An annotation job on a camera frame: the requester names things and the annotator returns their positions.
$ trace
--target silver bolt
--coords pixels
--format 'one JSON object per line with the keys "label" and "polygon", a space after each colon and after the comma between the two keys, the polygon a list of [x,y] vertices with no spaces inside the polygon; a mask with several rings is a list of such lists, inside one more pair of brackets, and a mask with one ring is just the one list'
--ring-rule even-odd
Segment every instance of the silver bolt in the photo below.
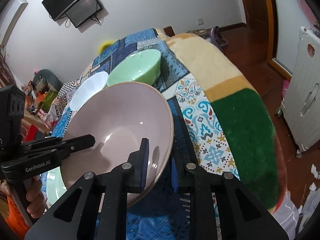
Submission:
{"label": "silver bolt", "polygon": [[233,174],[231,172],[225,172],[225,173],[223,173],[223,176],[226,179],[232,179],[233,178]]}
{"label": "silver bolt", "polygon": [[93,172],[87,172],[83,176],[84,176],[85,179],[92,179],[93,178]]}
{"label": "silver bolt", "polygon": [[188,170],[194,170],[196,168],[196,165],[194,163],[188,163],[187,164],[187,169]]}
{"label": "silver bolt", "polygon": [[132,167],[131,163],[124,163],[124,164],[122,164],[122,168],[123,168],[124,170],[130,169],[131,167]]}

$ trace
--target mint green bowl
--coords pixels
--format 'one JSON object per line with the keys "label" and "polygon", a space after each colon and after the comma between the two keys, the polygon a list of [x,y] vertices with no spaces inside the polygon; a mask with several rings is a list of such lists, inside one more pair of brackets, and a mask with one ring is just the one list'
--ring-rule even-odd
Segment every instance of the mint green bowl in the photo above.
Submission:
{"label": "mint green bowl", "polygon": [[157,49],[134,53],[109,74],[107,85],[137,81],[152,86],[160,76],[160,61],[161,53]]}

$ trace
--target sticker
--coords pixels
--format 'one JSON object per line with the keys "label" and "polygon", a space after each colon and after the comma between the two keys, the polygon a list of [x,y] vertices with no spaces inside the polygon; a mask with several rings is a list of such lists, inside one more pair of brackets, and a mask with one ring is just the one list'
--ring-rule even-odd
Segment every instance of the sticker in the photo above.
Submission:
{"label": "sticker", "polygon": [[315,55],[315,48],[310,43],[308,44],[308,54],[310,57]]}

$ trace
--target finger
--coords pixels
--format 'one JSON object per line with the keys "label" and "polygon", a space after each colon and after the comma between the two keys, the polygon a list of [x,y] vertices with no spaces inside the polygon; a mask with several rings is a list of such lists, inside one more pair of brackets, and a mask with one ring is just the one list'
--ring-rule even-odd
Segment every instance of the finger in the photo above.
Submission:
{"label": "finger", "polygon": [[40,192],[39,195],[31,202],[31,204],[27,207],[27,211],[29,214],[36,213],[41,206],[44,205],[44,196],[43,193]]}
{"label": "finger", "polygon": [[4,183],[1,184],[1,190],[7,195],[11,195],[11,190],[9,184],[5,181]]}
{"label": "finger", "polygon": [[33,180],[31,187],[28,189],[26,198],[29,202],[32,202],[37,195],[40,193],[42,188],[42,181],[41,180]]}
{"label": "finger", "polygon": [[43,213],[44,213],[44,205],[42,205],[35,213],[31,214],[31,216],[33,218],[39,218],[42,217]]}

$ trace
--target pink slipper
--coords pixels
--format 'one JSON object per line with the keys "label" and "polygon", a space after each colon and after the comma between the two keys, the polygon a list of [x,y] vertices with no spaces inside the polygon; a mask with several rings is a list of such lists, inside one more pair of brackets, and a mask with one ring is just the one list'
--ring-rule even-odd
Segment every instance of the pink slipper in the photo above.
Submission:
{"label": "pink slipper", "polygon": [[289,87],[290,82],[288,80],[283,81],[283,86],[282,86],[282,98],[284,98],[288,87]]}

